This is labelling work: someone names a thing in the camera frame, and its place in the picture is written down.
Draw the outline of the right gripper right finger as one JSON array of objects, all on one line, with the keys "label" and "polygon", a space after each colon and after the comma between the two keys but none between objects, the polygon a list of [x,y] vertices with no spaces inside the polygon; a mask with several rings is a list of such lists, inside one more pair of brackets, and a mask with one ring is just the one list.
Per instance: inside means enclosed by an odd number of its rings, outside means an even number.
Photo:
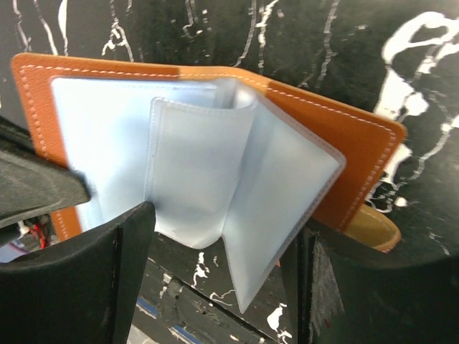
[{"label": "right gripper right finger", "polygon": [[458,256],[403,259],[311,219],[280,258],[294,343],[456,343]]}]

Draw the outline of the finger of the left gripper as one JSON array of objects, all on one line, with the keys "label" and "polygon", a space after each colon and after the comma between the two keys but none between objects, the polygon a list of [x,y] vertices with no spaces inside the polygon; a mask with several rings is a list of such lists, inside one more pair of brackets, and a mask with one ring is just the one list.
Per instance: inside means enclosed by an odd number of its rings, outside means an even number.
[{"label": "finger of the left gripper", "polygon": [[89,200],[79,176],[40,158],[28,132],[1,119],[1,227]]}]

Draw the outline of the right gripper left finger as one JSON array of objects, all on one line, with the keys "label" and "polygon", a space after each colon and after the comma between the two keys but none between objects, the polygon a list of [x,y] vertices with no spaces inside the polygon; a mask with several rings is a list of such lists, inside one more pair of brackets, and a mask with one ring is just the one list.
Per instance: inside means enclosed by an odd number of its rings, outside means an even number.
[{"label": "right gripper left finger", "polygon": [[126,343],[155,208],[1,264],[2,343]]}]

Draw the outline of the brown leather card holder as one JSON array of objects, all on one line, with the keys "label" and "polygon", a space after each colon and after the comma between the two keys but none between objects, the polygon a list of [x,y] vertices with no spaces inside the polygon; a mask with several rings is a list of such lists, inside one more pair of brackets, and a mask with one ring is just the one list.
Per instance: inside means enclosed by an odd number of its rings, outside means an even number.
[{"label": "brown leather card holder", "polygon": [[36,152],[89,188],[59,233],[149,201],[154,231],[224,242],[241,312],[307,220],[388,222],[364,201],[406,136],[393,120],[237,67],[21,53],[11,70]]}]

